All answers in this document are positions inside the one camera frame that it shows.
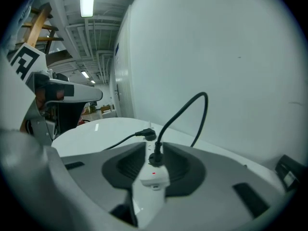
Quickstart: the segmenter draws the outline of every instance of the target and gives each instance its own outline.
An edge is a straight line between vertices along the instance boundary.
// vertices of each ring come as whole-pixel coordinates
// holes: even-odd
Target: black power cord
[[[205,92],[200,92],[198,93],[197,95],[195,95],[193,98],[191,98],[162,128],[162,130],[160,131],[159,135],[158,135],[158,138],[157,138],[157,141],[155,142],[155,149],[154,149],[154,153],[152,153],[149,157],[149,162],[152,166],[154,167],[159,167],[159,166],[162,166],[164,163],[163,163],[163,154],[160,152],[160,148],[162,146],[162,143],[161,143],[161,139],[163,137],[163,134],[164,132],[166,131],[166,129],[181,115],[184,113],[185,110],[187,110],[187,108],[189,106],[191,106],[191,104],[193,102],[195,102],[198,98],[200,97],[204,97],[205,99],[205,104],[204,104],[204,110],[203,110],[203,115],[202,115],[202,119],[201,119],[201,123],[200,123],[200,126],[199,126],[199,130],[197,132],[197,135],[196,137],[194,138],[192,144],[191,144],[191,147],[193,147],[201,132],[202,132],[202,129],[203,129],[203,126],[204,126],[204,122],[205,122],[205,118],[206,118],[206,114],[207,114],[207,107],[208,107],[208,96]]]
[[[118,143],[116,143],[116,144],[106,148],[105,150],[112,149],[112,148],[116,147],[117,145],[123,143],[124,141],[126,141],[126,140],[128,140],[128,139],[130,139],[132,137],[135,137],[135,136],[144,136],[147,141],[153,141],[153,140],[156,139],[155,131],[153,129],[147,128],[147,129],[144,129],[144,130],[142,130],[140,132],[136,132],[134,134],[129,135],[125,139],[123,139],[120,142],[118,142]]]

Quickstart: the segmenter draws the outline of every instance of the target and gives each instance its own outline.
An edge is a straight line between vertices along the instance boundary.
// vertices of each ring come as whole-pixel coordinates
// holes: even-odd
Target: white panel
[[[134,118],[131,96],[131,69],[129,58],[129,14],[130,8],[124,16],[122,26],[116,40],[115,49],[119,45],[115,55],[115,81],[119,89],[120,110],[122,117]]]
[[[200,139],[258,163],[307,163],[307,50],[281,0],[135,0],[136,118],[165,124],[206,91]],[[197,133],[203,100],[172,128]]]

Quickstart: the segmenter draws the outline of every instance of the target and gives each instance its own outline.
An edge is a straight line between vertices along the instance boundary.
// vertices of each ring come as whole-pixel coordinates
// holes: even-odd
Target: white table surface
[[[149,122],[132,118],[100,119],[67,131],[53,141],[52,147],[57,149],[60,157],[99,152],[137,131],[148,128],[148,125]],[[163,127],[154,123],[151,126],[155,129],[157,135]],[[163,142],[172,142],[186,146],[190,146],[193,140],[193,136],[170,128],[163,135]],[[142,137],[133,137],[118,147],[141,141]],[[232,158],[242,165],[247,165],[249,170],[266,180],[281,193],[285,193],[276,173],[260,164],[202,140],[198,140],[194,148],[223,155]]]

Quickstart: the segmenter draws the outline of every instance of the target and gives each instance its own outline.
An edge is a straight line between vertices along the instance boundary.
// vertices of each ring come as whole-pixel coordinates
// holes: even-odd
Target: white power strip
[[[151,123],[147,128],[154,130]],[[170,185],[167,168],[165,166],[153,167],[149,164],[149,156],[154,153],[155,141],[144,139],[146,142],[145,162],[132,185],[132,201],[140,229],[146,228],[164,206],[166,187]]]

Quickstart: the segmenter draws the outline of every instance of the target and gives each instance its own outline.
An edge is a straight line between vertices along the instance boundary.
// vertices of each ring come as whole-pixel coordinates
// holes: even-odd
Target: black slot
[[[74,169],[80,166],[84,166],[85,164],[83,162],[74,162],[70,164],[65,164],[65,167],[67,170]]]
[[[247,183],[236,184],[233,189],[254,218],[257,218],[269,208],[265,201]]]

